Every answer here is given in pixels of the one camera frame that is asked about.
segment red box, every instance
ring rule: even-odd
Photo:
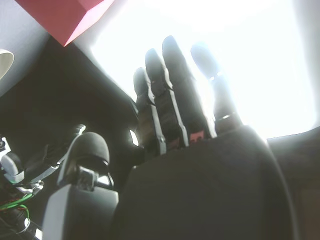
[[[95,24],[114,0],[15,0],[62,46]]]

